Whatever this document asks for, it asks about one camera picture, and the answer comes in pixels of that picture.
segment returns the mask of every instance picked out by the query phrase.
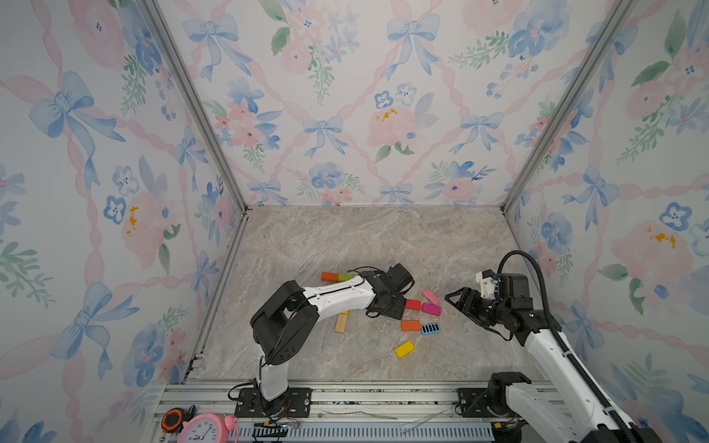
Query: marble floor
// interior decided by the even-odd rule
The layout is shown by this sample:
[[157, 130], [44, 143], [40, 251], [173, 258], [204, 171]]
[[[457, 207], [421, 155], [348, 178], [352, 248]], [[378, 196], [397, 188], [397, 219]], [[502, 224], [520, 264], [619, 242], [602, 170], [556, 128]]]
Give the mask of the marble floor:
[[[441, 299], [463, 286], [476, 287], [475, 273], [496, 269], [517, 249], [497, 208], [450, 207], [258, 207], [247, 222], [197, 378], [252, 378], [259, 349], [249, 320], [285, 281], [320, 286], [322, 271], [345, 272], [371, 265], [387, 270], [402, 263], [415, 279], [408, 298], [424, 301], [429, 288]], [[528, 274], [521, 257], [506, 271]], [[530, 288], [536, 292], [535, 285]], [[445, 301], [442, 315], [411, 310], [404, 320], [439, 323], [441, 332], [401, 332], [399, 321], [367, 318], [351, 310], [344, 334], [337, 316], [319, 322], [290, 361], [290, 379], [483, 381], [492, 372], [521, 371], [547, 380], [516, 340], [475, 326]], [[411, 340], [415, 350], [398, 359], [393, 350]]]

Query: floral wallpaper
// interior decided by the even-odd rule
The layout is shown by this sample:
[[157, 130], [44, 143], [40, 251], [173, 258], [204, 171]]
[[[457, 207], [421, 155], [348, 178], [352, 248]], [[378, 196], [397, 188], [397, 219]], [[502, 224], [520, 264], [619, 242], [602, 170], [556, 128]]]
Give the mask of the floral wallpaper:
[[663, 442], [709, 441], [708, 13], [639, 2], [508, 213], [576, 353]]
[[3, 12], [0, 442], [137, 441], [238, 209], [131, 0]]
[[325, 206], [499, 204], [613, 5], [158, 3], [247, 202]]

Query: clock face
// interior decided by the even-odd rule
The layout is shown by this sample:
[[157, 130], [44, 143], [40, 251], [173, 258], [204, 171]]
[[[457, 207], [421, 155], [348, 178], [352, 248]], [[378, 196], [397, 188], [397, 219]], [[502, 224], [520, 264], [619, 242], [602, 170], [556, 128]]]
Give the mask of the clock face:
[[190, 422], [189, 429], [182, 434], [183, 442], [217, 442], [219, 438], [219, 423], [209, 417]]

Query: black mounting plate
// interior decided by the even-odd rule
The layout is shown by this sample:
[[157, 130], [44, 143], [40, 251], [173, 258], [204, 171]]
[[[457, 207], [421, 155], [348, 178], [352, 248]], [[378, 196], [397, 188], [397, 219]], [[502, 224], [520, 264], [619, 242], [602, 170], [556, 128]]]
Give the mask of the black mounting plate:
[[[308, 417], [310, 415], [312, 393], [313, 390], [310, 388], [288, 388], [283, 400], [285, 404], [289, 404], [290, 402], [286, 414], [293, 418]], [[261, 407], [260, 396], [261, 393], [258, 388], [241, 388], [239, 390], [239, 398], [236, 402], [234, 416], [239, 418], [266, 417], [267, 413]]]
[[[458, 388], [455, 390], [458, 394], [458, 406], [462, 411], [461, 416], [465, 418], [495, 418], [495, 417], [511, 417], [513, 412], [510, 410], [508, 413], [506, 411], [495, 411], [493, 413], [490, 409], [491, 401], [487, 397], [487, 389], [485, 388]], [[478, 400], [478, 402], [470, 407], [471, 404], [481, 395], [485, 395], [483, 398]]]

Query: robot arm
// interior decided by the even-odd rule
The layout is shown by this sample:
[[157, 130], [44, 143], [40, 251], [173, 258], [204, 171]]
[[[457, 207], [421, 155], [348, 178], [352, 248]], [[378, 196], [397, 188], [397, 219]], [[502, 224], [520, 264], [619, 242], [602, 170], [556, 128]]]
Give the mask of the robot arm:
[[[525, 255], [521, 251], [514, 254]], [[636, 427], [588, 373], [548, 309], [534, 309], [527, 277], [501, 273], [505, 260], [497, 274], [487, 270], [476, 275], [480, 291], [462, 288], [445, 296], [445, 300], [487, 330], [501, 324], [510, 331], [542, 365], [571, 418], [545, 400], [527, 377], [516, 372], [493, 374], [482, 401], [475, 400], [476, 408], [488, 408], [500, 415], [516, 413], [547, 443], [659, 443], [654, 431]]]
[[293, 280], [282, 284], [251, 319], [254, 340], [263, 351], [257, 377], [263, 399], [271, 402], [288, 390], [288, 360], [301, 350], [317, 322], [351, 309], [401, 320], [408, 290], [404, 288], [413, 283], [406, 268], [397, 264], [387, 272], [363, 271], [327, 286], [301, 288]]

